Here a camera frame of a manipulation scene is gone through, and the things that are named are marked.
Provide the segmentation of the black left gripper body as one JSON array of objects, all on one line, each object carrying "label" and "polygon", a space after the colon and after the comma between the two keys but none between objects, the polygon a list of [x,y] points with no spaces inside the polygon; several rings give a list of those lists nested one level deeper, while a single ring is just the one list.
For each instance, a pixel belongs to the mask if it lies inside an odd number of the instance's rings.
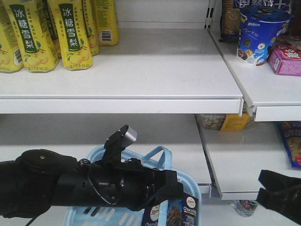
[{"label": "black left gripper body", "polygon": [[176,171],[147,168],[137,158],[125,162],[96,161],[89,168],[88,179],[101,203],[132,211],[183,195]]}]

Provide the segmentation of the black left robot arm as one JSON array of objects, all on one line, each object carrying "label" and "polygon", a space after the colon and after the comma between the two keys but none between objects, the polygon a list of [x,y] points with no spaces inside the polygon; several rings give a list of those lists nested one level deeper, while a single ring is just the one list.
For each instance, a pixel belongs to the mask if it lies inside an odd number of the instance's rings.
[{"label": "black left robot arm", "polygon": [[91,162],[34,149],[0,164],[0,214],[5,218],[35,218],[52,206],[138,211],[182,194],[175,171],[144,167],[137,158],[122,162],[119,151],[106,151]]}]

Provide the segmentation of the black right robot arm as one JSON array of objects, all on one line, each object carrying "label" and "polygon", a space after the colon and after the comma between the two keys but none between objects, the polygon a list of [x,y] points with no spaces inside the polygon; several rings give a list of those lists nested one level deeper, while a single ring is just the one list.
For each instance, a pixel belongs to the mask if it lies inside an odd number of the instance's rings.
[{"label": "black right robot arm", "polygon": [[264,169],[258,180],[263,188],[259,189],[256,201],[300,225],[301,179]]}]

